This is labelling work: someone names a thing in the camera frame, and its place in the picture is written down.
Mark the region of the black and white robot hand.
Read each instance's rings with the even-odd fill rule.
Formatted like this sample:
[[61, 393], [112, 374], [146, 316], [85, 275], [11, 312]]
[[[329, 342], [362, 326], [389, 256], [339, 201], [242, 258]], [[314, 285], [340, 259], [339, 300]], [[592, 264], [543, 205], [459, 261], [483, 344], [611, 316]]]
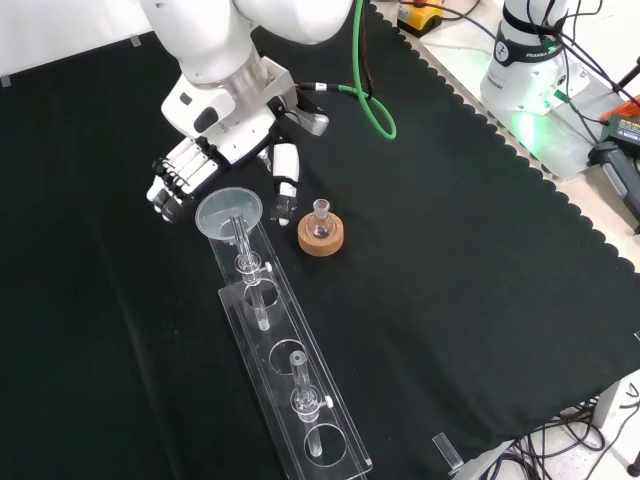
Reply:
[[180, 77], [161, 112], [184, 138], [155, 162], [147, 200], [163, 220], [174, 223], [208, 194], [222, 173], [272, 150], [275, 218], [287, 225], [296, 207], [299, 160], [294, 145], [276, 145], [274, 124], [297, 104], [288, 75], [241, 94], [229, 85], [205, 90]]

